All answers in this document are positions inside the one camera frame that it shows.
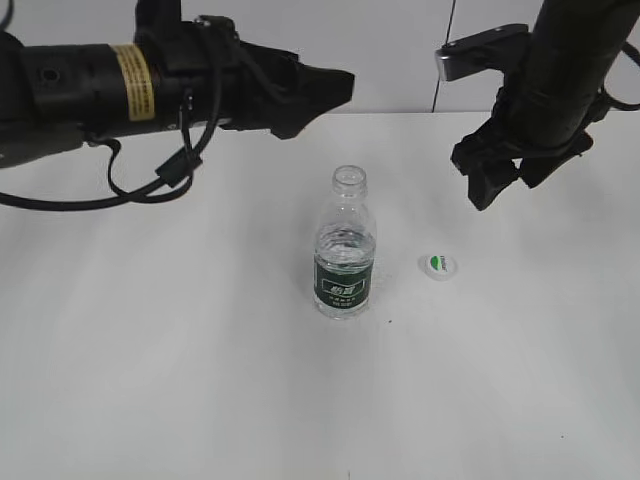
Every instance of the plastic bottle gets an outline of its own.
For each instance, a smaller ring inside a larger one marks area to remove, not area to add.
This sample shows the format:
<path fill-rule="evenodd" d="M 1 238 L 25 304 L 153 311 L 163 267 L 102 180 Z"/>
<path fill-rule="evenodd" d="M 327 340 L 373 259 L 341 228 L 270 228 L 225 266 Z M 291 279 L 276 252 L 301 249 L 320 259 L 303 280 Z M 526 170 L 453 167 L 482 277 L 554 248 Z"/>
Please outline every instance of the plastic bottle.
<path fill-rule="evenodd" d="M 363 169 L 346 165 L 335 171 L 316 233 L 314 268 L 316 305 L 331 318 L 352 317 L 369 301 L 376 222 L 366 198 Z"/>

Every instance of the bottle cap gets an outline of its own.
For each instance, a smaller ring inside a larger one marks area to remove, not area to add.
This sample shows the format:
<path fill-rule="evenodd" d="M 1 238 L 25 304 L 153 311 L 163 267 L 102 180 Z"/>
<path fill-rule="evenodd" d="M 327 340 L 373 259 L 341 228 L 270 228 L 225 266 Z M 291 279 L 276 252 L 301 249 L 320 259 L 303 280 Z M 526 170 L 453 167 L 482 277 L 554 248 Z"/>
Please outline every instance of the bottle cap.
<path fill-rule="evenodd" d="M 439 282 L 450 280 L 458 273 L 458 263 L 450 255 L 425 255 L 418 263 L 420 270 Z"/>

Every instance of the green bottle label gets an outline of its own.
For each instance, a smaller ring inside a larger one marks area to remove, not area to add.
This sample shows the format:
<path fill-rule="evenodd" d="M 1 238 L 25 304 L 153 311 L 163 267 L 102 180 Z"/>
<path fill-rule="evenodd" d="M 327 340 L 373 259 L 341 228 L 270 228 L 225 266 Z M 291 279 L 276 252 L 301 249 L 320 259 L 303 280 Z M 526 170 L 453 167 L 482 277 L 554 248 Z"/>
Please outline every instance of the green bottle label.
<path fill-rule="evenodd" d="M 333 308 L 348 310 L 364 303 L 371 291 L 373 264 L 359 273 L 330 272 L 315 262 L 314 288 L 317 297 Z"/>

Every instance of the white wall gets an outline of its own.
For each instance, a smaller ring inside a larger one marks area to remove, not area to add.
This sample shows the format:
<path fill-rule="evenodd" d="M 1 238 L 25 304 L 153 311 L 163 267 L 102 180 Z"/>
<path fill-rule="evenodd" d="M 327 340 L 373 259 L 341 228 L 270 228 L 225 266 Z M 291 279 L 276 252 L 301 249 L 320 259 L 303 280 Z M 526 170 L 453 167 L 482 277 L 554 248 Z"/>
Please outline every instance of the white wall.
<path fill-rule="evenodd" d="M 235 20 L 246 41 L 297 51 L 314 66 L 357 76 L 345 111 L 426 111 L 452 0 L 183 0 L 185 19 Z M 135 0 L 17 0 L 10 31 L 26 45 L 126 43 Z"/>
<path fill-rule="evenodd" d="M 533 29 L 542 0 L 457 0 L 450 39 L 463 38 L 507 23 L 526 23 Z M 640 45 L 640 27 L 629 41 Z M 441 112 L 488 111 L 495 102 L 502 74 L 483 72 L 452 83 L 440 84 L 436 110 Z M 640 69 L 624 55 L 609 77 L 610 93 L 627 102 L 640 102 Z"/>

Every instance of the bottle neck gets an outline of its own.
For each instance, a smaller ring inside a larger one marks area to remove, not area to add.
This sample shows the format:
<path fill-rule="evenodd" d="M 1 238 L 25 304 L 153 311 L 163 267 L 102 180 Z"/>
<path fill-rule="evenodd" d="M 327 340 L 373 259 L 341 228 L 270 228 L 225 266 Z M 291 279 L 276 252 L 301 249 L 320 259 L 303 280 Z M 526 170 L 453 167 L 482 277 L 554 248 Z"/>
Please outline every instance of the bottle neck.
<path fill-rule="evenodd" d="M 354 165 L 338 168 L 333 174 L 333 192 L 341 202 L 364 202 L 367 198 L 367 174 Z"/>

